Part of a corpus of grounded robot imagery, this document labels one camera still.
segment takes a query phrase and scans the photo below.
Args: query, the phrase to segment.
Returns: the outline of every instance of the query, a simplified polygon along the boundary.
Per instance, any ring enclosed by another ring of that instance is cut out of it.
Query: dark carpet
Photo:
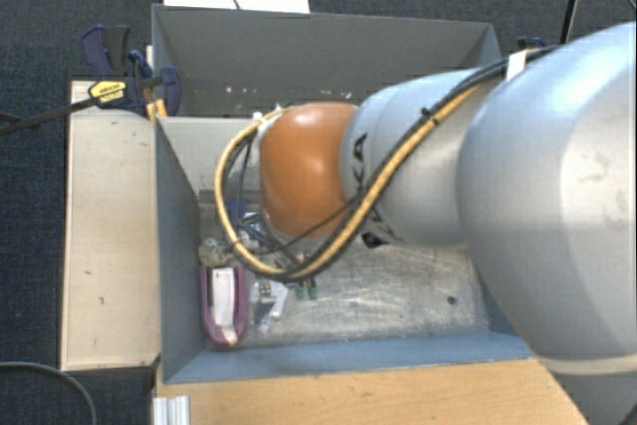
[[[79,37],[91,26],[131,27],[131,48],[150,41],[160,0],[0,0],[0,111],[30,116],[68,100],[90,70]],[[310,0],[315,12],[493,23],[503,52],[519,36],[559,38],[566,0]],[[634,20],[626,0],[581,0],[573,37]],[[0,361],[57,365],[65,214],[66,123],[0,138]],[[101,424],[144,424],[150,370],[76,374]],[[89,413],[56,377],[0,371],[0,423],[82,424]]]

